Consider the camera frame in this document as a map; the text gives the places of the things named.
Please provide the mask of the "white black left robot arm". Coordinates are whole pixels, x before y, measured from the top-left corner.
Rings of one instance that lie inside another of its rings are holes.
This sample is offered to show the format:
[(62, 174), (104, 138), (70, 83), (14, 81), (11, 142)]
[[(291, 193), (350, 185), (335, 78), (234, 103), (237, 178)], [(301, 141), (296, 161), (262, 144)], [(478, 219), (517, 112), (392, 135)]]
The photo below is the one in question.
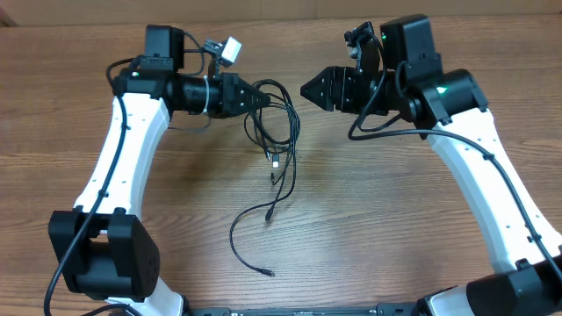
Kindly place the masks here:
[(230, 71), (241, 51), (234, 38), (197, 44), (201, 69), (184, 73), (188, 33), (149, 25), (143, 54), (109, 75), (112, 122), (96, 167), (69, 211), (56, 211), (48, 235), (58, 260), (54, 280), (128, 315), (185, 315), (187, 299), (160, 275), (159, 248), (141, 222), (155, 150), (175, 111), (228, 119), (270, 98)]

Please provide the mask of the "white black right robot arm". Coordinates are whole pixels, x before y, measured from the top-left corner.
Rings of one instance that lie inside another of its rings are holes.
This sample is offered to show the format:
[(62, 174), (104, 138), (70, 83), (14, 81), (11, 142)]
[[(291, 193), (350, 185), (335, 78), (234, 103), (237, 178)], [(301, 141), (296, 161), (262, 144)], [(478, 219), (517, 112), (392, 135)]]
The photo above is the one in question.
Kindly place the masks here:
[(465, 69), (443, 71), (429, 18), (370, 22), (344, 35), (355, 67), (328, 67), (302, 97), (355, 116), (348, 136), (426, 140), (450, 169), (486, 243), (494, 272), (378, 315), (551, 315), (561, 309), (561, 235), (538, 210), (504, 150), (487, 99)]

